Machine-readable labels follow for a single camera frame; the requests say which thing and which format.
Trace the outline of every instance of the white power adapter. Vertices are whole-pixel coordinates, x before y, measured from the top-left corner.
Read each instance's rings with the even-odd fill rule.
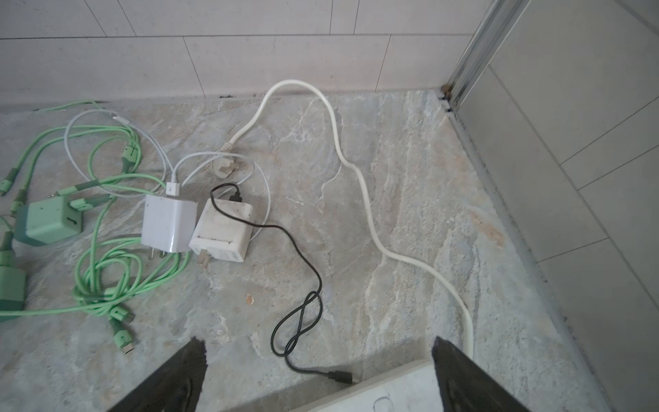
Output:
[[[197,219],[197,203],[146,195],[142,244],[165,252],[187,252]]]
[[[248,203],[216,199],[217,207],[236,218],[254,223],[254,207]],[[197,226],[194,228],[190,249],[199,255],[202,264],[206,264],[208,255],[214,259],[244,262],[252,227],[220,214],[211,203],[206,201]]]

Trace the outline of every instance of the white tile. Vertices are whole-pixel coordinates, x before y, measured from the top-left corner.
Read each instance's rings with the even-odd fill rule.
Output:
[[[659,301],[659,148],[580,190],[639,278]]]
[[[361,34],[472,34],[492,0],[360,0]]]
[[[611,170],[659,145],[659,99],[613,128],[563,163],[577,187],[583,187]]]
[[[118,0],[86,0],[108,36],[135,36]]]
[[[0,40],[0,104],[201,96],[182,38]]]
[[[609,240],[540,267],[618,411],[657,410],[659,311]]]
[[[659,32],[659,1],[657,0],[620,0],[630,9],[645,19],[656,32]]]
[[[138,36],[329,34],[331,0],[120,0]]]
[[[0,38],[105,36],[84,0],[4,0]]]
[[[207,96],[265,92],[286,78],[375,90],[389,36],[186,37]]]
[[[492,66],[559,162],[659,96],[659,36],[612,0],[532,1]]]
[[[378,90],[440,87],[451,78],[470,39],[471,36],[392,36]]]
[[[331,9],[331,34],[354,34],[359,0],[334,0]]]
[[[537,260],[606,237],[489,69],[458,116]]]

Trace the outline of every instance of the marble floor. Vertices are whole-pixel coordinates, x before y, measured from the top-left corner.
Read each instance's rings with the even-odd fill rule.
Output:
[[[458,289],[473,314],[475,361],[531,411],[596,410],[588,378],[552,324],[435,93],[329,99],[344,152],[366,177],[382,242],[434,265]],[[174,161],[193,151],[219,150],[259,103],[113,108],[150,130]],[[64,125],[83,109],[0,115],[0,173],[33,136]],[[92,117],[86,123],[92,121],[105,120]],[[76,143],[82,164],[98,141]],[[158,174],[154,151],[146,142],[143,147],[142,170]],[[117,171],[122,148],[118,144],[99,154],[98,175]],[[264,168],[273,194],[271,221],[292,232],[325,282],[325,311],[295,349],[298,365],[340,366],[364,380],[429,357],[436,335],[461,345],[461,315],[447,291],[422,270],[384,258],[371,241],[357,179],[335,155],[318,99],[273,98],[235,149]],[[186,164],[183,174],[194,167]],[[183,196],[204,202],[216,182],[211,173],[201,173]],[[30,199],[77,183],[80,177],[55,145],[42,155]],[[15,190],[0,198],[3,213]],[[262,216],[265,189],[258,176],[244,184],[243,198]],[[101,238],[139,233],[142,209],[143,200],[117,201]],[[27,308],[74,304],[72,265],[89,247],[97,213],[85,212],[83,234],[66,241],[39,248],[14,242],[18,265],[29,274]],[[84,313],[2,322],[0,409],[105,411],[193,336],[206,342],[208,357],[198,411],[302,406],[344,388],[295,374],[270,352],[272,328],[315,287],[313,273],[282,234],[265,230],[249,246],[244,263],[211,261],[203,271],[192,262],[173,281],[131,299],[136,348],[128,355],[117,351],[105,320]],[[283,334],[292,328],[287,325]]]

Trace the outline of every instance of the dirt stain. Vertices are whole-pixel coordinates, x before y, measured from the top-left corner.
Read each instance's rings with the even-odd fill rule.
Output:
[[[497,246],[503,247],[503,233],[501,233],[497,228],[495,228],[491,223],[483,221],[483,218],[480,217],[475,212],[469,212],[471,215],[471,221],[474,223],[474,226],[478,229],[479,232],[485,234],[489,240],[495,241]]]

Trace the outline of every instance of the metal door frame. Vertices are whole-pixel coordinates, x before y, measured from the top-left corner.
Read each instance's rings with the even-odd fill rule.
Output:
[[[442,92],[453,110],[467,97],[480,74],[513,29],[530,0],[493,0]]]

